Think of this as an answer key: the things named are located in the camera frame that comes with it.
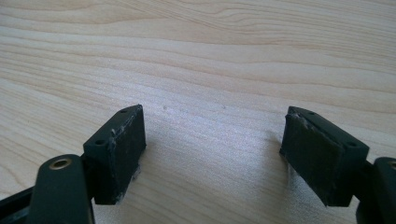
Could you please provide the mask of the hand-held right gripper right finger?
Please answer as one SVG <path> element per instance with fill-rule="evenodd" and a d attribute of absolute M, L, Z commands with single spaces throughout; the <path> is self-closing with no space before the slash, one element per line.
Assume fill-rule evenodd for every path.
<path fill-rule="evenodd" d="M 291 106 L 280 154 L 329 206 L 348 206 L 369 147 L 319 114 Z"/>

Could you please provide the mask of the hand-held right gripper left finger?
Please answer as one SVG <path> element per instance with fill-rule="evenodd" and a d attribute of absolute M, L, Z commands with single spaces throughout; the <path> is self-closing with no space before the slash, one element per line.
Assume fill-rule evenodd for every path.
<path fill-rule="evenodd" d="M 83 144 L 89 195 L 96 204 L 122 200 L 145 148 L 142 105 L 121 109 Z"/>

